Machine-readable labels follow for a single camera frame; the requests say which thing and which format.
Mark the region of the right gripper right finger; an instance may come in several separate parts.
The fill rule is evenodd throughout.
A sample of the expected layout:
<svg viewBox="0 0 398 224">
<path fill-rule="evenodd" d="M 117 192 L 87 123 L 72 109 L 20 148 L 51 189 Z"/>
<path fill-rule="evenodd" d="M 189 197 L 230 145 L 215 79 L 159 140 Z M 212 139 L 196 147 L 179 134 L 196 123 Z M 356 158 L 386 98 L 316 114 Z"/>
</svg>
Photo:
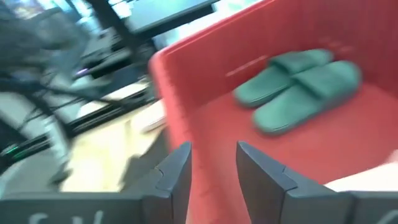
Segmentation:
<svg viewBox="0 0 398 224">
<path fill-rule="evenodd" d="M 353 197 L 335 192 L 246 142 L 236 145 L 238 179 L 251 224 L 347 224 Z"/>
</svg>

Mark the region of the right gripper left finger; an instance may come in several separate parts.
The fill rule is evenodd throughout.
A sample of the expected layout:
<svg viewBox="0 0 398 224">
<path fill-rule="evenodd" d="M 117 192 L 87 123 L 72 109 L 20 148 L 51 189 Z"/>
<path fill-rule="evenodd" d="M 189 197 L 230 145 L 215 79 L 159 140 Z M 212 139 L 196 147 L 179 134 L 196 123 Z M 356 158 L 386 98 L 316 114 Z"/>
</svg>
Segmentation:
<svg viewBox="0 0 398 224">
<path fill-rule="evenodd" d="M 143 224 L 186 224 L 191 184 L 192 144 L 186 141 L 144 177 Z"/>
</svg>

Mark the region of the pink rubber slide sandal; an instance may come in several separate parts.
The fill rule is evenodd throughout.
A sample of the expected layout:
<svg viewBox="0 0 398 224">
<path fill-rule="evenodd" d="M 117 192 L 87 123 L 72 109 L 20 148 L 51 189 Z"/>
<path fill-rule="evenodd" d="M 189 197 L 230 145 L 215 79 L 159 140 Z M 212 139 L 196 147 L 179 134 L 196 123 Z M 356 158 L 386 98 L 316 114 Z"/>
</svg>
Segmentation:
<svg viewBox="0 0 398 224">
<path fill-rule="evenodd" d="M 145 106 L 131 119 L 131 126 L 141 133 L 147 133 L 165 124 L 166 112 L 163 100 Z"/>
</svg>

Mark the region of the green rubber slide sandal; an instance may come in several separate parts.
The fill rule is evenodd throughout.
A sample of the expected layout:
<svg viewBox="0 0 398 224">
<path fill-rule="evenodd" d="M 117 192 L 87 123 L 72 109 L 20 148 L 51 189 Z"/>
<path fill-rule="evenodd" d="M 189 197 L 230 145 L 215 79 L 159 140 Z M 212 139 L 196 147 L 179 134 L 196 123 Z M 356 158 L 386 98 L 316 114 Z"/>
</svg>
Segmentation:
<svg viewBox="0 0 398 224">
<path fill-rule="evenodd" d="M 247 108 L 261 106 L 288 89 L 292 76 L 332 62 L 334 55 L 326 49 L 291 51 L 268 60 L 267 67 L 233 91 L 237 102 Z"/>
<path fill-rule="evenodd" d="M 284 134 L 348 101 L 362 83 L 361 69 L 347 60 L 296 73 L 293 85 L 253 113 L 263 133 Z"/>
</svg>

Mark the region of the red plastic bin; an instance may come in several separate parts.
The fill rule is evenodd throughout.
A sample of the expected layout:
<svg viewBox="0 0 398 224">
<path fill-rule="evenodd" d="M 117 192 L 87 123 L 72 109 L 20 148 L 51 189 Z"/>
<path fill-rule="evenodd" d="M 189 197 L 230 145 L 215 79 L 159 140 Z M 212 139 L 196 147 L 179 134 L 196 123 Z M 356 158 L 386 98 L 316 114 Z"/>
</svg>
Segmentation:
<svg viewBox="0 0 398 224">
<path fill-rule="evenodd" d="M 260 133 L 232 91 L 270 57 L 317 48 L 361 68 L 359 93 L 291 132 Z M 398 149 L 398 0 L 262 0 L 157 52 L 150 70 L 171 145 L 192 142 L 189 224 L 251 224 L 238 141 L 322 184 Z"/>
</svg>

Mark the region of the black metal table frame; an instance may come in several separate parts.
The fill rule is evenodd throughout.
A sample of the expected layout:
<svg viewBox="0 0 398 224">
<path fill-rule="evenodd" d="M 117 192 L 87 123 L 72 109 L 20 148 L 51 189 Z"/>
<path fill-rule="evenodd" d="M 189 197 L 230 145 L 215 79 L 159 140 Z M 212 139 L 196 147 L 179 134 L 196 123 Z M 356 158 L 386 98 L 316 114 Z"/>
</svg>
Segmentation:
<svg viewBox="0 0 398 224">
<path fill-rule="evenodd" d="M 142 106 L 148 105 L 155 100 L 152 87 L 145 87 L 137 93 L 117 100 L 116 103 L 107 104 L 104 107 L 94 110 L 81 118 L 66 124 L 66 133 L 69 138 L 74 138 L 91 129 L 130 113 Z"/>
</svg>

